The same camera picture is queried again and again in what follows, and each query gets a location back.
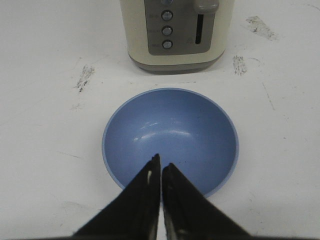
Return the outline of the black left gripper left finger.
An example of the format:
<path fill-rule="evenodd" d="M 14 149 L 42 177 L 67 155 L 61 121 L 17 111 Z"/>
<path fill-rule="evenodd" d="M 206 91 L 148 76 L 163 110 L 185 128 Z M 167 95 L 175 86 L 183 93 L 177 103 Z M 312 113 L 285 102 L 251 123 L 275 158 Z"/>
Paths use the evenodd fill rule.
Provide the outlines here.
<path fill-rule="evenodd" d="M 155 240 L 161 162 L 156 154 L 109 205 L 72 235 L 74 240 Z"/>

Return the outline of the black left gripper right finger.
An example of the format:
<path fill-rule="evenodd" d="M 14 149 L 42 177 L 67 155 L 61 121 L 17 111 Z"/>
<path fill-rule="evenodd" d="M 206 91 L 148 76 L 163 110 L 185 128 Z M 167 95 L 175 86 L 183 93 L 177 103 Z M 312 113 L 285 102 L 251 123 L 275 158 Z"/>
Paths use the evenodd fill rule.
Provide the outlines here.
<path fill-rule="evenodd" d="M 173 163 L 162 171 L 162 203 L 168 240 L 249 240 L 252 237 L 210 203 Z"/>

